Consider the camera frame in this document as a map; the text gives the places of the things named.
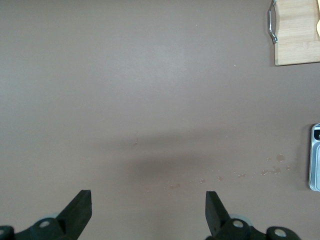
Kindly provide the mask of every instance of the stain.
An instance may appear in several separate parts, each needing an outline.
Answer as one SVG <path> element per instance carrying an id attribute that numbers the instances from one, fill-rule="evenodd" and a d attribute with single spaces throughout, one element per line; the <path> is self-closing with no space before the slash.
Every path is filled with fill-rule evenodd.
<path id="1" fill-rule="evenodd" d="M 281 168 L 280 167 L 277 167 L 275 168 L 274 170 L 263 170 L 261 171 L 261 175 L 264 176 L 266 174 L 279 174 L 281 173 Z"/>
<path id="2" fill-rule="evenodd" d="M 304 48 L 304 49 L 308 49 L 308 48 L 309 48 L 309 43 L 308 43 L 308 42 L 306 42 L 306 41 L 305 41 L 305 42 L 303 42 L 303 44 L 302 44 L 302 45 L 303 45 L 303 48 Z"/>
<path id="3" fill-rule="evenodd" d="M 279 163 L 282 163 L 282 162 L 285 161 L 285 156 L 282 155 L 282 154 L 278 154 L 278 155 L 276 156 L 276 160 L 277 160 Z"/>
<path id="4" fill-rule="evenodd" d="M 245 178 L 247 176 L 247 174 L 240 174 L 238 175 L 238 178 Z"/>
<path id="5" fill-rule="evenodd" d="M 261 175 L 262 175 L 262 176 L 264 176 L 264 175 L 266 175 L 266 174 L 268 174 L 268 173 L 270 173 L 269 170 L 263 170 L 263 171 L 261 171 Z"/>
<path id="6" fill-rule="evenodd" d="M 178 189 L 178 188 L 180 188 L 180 187 L 181 187 L 180 184 L 177 183 L 176 185 L 171 185 L 171 186 L 170 186 L 170 189 Z"/>
<path id="7" fill-rule="evenodd" d="M 133 146 L 138 144 L 138 140 L 139 140 L 138 139 L 138 131 L 136 131 L 134 135 L 135 135 L 135 143 L 133 144 Z"/>
<path id="8" fill-rule="evenodd" d="M 279 173 L 281 173 L 281 168 L 277 167 L 275 170 L 272 170 L 271 173 L 272 174 L 279 174 Z"/>

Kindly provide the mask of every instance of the cutting board handle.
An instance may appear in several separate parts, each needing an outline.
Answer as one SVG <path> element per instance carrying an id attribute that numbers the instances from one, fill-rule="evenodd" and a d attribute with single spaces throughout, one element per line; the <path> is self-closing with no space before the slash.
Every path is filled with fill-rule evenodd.
<path id="1" fill-rule="evenodd" d="M 270 5 L 269 10 L 268 10 L 268 14 L 267 14 L 267 16 L 268 16 L 268 24 L 269 24 L 268 32 L 269 32 L 269 35 L 271 36 L 273 44 L 276 44 L 278 42 L 278 38 L 277 38 L 276 34 L 273 32 L 273 30 L 272 30 L 273 25 L 272 25 L 272 13 L 271 13 L 272 12 L 272 8 L 275 7 L 276 3 L 277 3 L 277 0 L 272 0 L 271 5 Z"/>
<path id="2" fill-rule="evenodd" d="M 318 0 L 318 8 L 319 8 L 319 13 L 320 13 L 320 0 Z M 318 35 L 320 36 L 320 20 L 316 24 L 316 31 L 318 32 Z"/>

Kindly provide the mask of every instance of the water spot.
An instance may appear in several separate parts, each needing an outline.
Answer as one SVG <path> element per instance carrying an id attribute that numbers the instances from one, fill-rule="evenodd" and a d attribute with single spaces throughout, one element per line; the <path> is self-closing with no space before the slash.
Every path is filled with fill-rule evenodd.
<path id="1" fill-rule="evenodd" d="M 274 170 L 263 170 L 261 171 L 261 175 L 266 175 L 266 174 L 279 174 L 281 173 L 281 168 L 280 167 L 277 167 L 275 168 Z"/>
<path id="2" fill-rule="evenodd" d="M 285 160 L 285 156 L 283 156 L 282 154 L 278 154 L 276 156 L 276 160 L 279 162 L 279 163 L 282 163 L 284 160 Z"/>
<path id="3" fill-rule="evenodd" d="M 277 167 L 275 170 L 272 170 L 271 173 L 272 174 L 279 174 L 279 173 L 281 173 L 281 168 Z"/>
<path id="4" fill-rule="evenodd" d="M 177 183 L 176 185 L 171 185 L 170 186 L 170 189 L 177 189 L 177 188 L 180 188 L 180 184 Z"/>
<path id="5" fill-rule="evenodd" d="M 133 144 L 133 146 L 137 145 L 138 144 L 138 131 L 135 131 L 135 143 Z"/>
<path id="6" fill-rule="evenodd" d="M 266 174 L 268 174 L 268 173 L 270 173 L 269 170 L 263 170 L 263 171 L 261 171 L 261 175 L 262 175 L 262 176 L 264 176 L 264 175 L 266 175 Z"/>
<path id="7" fill-rule="evenodd" d="M 308 49 L 309 48 L 309 43 L 306 42 L 306 41 L 302 45 L 303 45 L 304 49 Z"/>

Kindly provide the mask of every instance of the metal tray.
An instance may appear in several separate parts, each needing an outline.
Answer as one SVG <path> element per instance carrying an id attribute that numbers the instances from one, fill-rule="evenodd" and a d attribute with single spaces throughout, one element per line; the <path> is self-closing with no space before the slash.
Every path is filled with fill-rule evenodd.
<path id="1" fill-rule="evenodd" d="M 320 192 L 320 123 L 311 130 L 309 186 Z"/>

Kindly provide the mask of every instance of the black plastic part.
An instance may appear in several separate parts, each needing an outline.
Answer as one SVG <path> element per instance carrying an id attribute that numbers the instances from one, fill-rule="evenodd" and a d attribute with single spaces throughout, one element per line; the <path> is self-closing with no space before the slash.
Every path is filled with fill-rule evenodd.
<path id="1" fill-rule="evenodd" d="M 301 240 L 284 227 L 269 227 L 264 234 L 243 220 L 231 219 L 215 191 L 206 192 L 205 217 L 211 232 L 206 240 Z M 285 237 L 276 235 L 276 229 L 284 231 Z"/>
<path id="2" fill-rule="evenodd" d="M 212 237 L 230 220 L 230 216 L 215 191 L 207 191 L 205 195 L 205 218 Z"/>
<path id="3" fill-rule="evenodd" d="M 11 226 L 0 226 L 0 240 L 76 240 L 91 215 L 91 191 L 82 190 L 56 218 L 42 219 L 16 234 Z"/>

